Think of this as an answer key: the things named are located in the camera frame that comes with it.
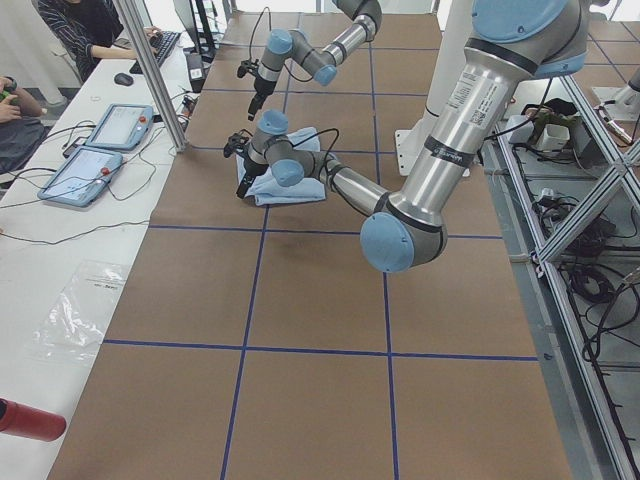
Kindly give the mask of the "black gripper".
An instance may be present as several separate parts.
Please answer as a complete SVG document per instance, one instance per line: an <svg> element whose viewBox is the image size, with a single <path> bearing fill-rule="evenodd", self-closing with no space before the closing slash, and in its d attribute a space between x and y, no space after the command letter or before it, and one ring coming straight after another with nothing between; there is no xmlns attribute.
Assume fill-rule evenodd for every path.
<svg viewBox="0 0 640 480"><path fill-rule="evenodd" d="M251 74L255 78L256 95L251 99L247 113L248 120L253 121L256 114L262 109L264 100L274 93L275 80L272 78L272 71L269 68L264 68L259 60L246 59L240 63L237 77L243 78L247 74Z"/></svg>
<svg viewBox="0 0 640 480"><path fill-rule="evenodd" d="M233 154L237 154L243 160L245 173L243 174L236 190L236 196L240 199L244 199L246 197L248 190L251 188L254 181L265 173L265 165L252 160L249 155L251 137L252 134L247 130L240 130L228 137L223 148L223 156L225 158L229 158Z"/></svg>

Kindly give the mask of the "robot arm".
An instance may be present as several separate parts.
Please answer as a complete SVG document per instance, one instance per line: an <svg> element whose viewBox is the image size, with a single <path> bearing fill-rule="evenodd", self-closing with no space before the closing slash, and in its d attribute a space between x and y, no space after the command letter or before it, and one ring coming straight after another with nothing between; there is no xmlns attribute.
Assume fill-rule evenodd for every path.
<svg viewBox="0 0 640 480"><path fill-rule="evenodd" d="M373 41L382 25L382 9L376 0L336 1L334 5L351 20L351 25L321 49L314 47L299 29L270 31L258 60L241 62L237 76L254 77L255 95L248 107L252 121L276 88L287 61L297 64L322 86L329 85L338 67L362 44Z"/></svg>
<svg viewBox="0 0 640 480"><path fill-rule="evenodd" d="M291 187L314 178L365 216L360 245L368 262L383 272L403 272L436 259L447 243L443 208L477 151L507 108L518 85L532 79L570 75L583 67L590 5L586 1L476 1L469 17L465 64L401 189L395 192L342 164L330 152L298 149L289 139L287 117L264 108L287 62L298 64L326 85L360 45L382 25L375 1L342 1L348 29L323 49L298 30L272 31L260 60L244 62L240 75L254 77L248 116L252 135L233 134L226 156L239 156L244 175L237 195L271 173Z"/></svg>

